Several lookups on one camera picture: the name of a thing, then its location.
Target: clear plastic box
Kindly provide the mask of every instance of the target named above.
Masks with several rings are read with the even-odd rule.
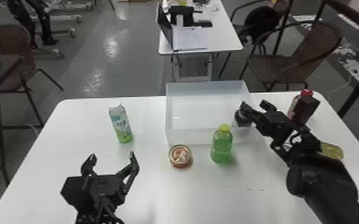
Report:
[[[211,144],[221,124],[231,125],[242,101],[255,108],[244,81],[166,84],[169,145]],[[254,127],[232,127],[234,143],[247,142]]]

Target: white table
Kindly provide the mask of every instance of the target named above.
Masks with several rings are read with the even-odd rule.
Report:
[[[218,10],[212,12],[212,27],[203,28],[203,41],[206,42],[206,49],[198,49],[192,51],[176,51],[174,52],[160,31],[159,54],[163,56],[171,56],[171,66],[174,73],[175,82],[198,82],[212,80],[213,63],[215,60],[214,53],[217,52],[233,52],[243,49],[238,35],[228,18],[225,8],[220,0],[211,0],[210,3]],[[167,0],[163,0],[163,7],[167,7]],[[189,54],[208,54],[208,72],[207,76],[181,77],[180,55]]]
[[[256,93],[286,111],[297,92]],[[308,126],[323,141],[343,148],[344,163],[359,190],[359,142],[318,93],[321,104]],[[304,200],[285,186],[286,165],[256,135],[234,145],[237,163],[219,166],[209,146],[191,146],[194,162],[175,169],[168,160],[165,97],[73,99],[55,108],[0,199],[0,223],[74,224],[76,211],[60,195],[68,176],[96,153],[99,174],[115,173],[133,150],[140,172],[116,214],[127,224],[319,223]],[[134,140],[118,143],[108,105],[122,103]]]

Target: gray floor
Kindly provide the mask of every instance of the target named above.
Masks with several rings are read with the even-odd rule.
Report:
[[[95,11],[80,13],[83,16],[82,24],[67,22],[52,24],[54,29],[75,27],[77,37],[72,39],[66,35],[56,36],[60,40],[57,47],[66,55],[63,60],[51,56],[36,57],[38,66],[49,72],[65,88],[64,92],[59,91],[40,74],[29,82],[35,103],[45,120],[58,102],[64,99],[164,95],[165,83],[171,82],[172,78],[169,59],[157,53],[159,27],[154,22],[156,2],[156,0],[130,4],[116,2],[117,10],[113,12],[108,2],[101,0],[100,7]],[[227,12],[232,12],[242,3],[241,0],[226,0],[224,6]],[[247,12],[248,10],[241,11],[241,16],[237,17],[236,21],[241,21]],[[6,8],[0,9],[0,23],[15,23]],[[290,54],[302,38],[303,36],[296,29],[287,30],[279,53]],[[272,49],[274,39],[275,36],[268,40],[268,49]],[[250,48],[247,47],[242,52],[233,54],[222,79],[237,79],[249,51]],[[215,79],[224,58],[225,54],[221,54],[215,69]],[[261,83],[249,70],[245,73],[244,80],[252,92],[264,91]],[[308,82],[312,89],[324,96],[346,83],[328,62],[324,62]],[[300,90],[302,86],[295,85],[291,88]],[[278,85],[275,90],[283,91],[284,86]],[[347,86],[333,94],[330,103],[334,109],[339,109],[351,91],[352,87]],[[2,109],[3,121],[6,124],[36,123],[29,103],[23,96],[3,96]],[[344,119],[357,137],[359,137],[358,109],[359,100]],[[10,176],[19,167],[35,138],[36,135],[31,130],[6,131],[5,142]],[[0,196],[4,189],[0,173]]]

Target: laptop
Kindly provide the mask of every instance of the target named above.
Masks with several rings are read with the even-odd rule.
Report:
[[[163,11],[162,4],[157,4],[156,22],[174,51],[206,49],[201,27],[173,27]]]

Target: robotic arm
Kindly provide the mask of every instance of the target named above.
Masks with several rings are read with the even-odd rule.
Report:
[[[342,157],[331,152],[334,148],[323,147],[309,128],[292,123],[274,105],[263,100],[260,107],[266,112],[258,112],[242,102],[239,117],[243,123],[255,123],[262,135],[273,139],[270,148],[289,167],[288,191],[303,198],[323,224],[359,223],[357,189],[340,161]],[[290,135],[288,147],[285,142]]]
[[[82,176],[67,178],[61,194],[78,211],[75,224],[124,224],[114,213],[125,202],[125,196],[139,172],[133,152],[129,159],[131,163],[115,175],[98,176],[93,171],[97,158],[91,154],[81,166]]]

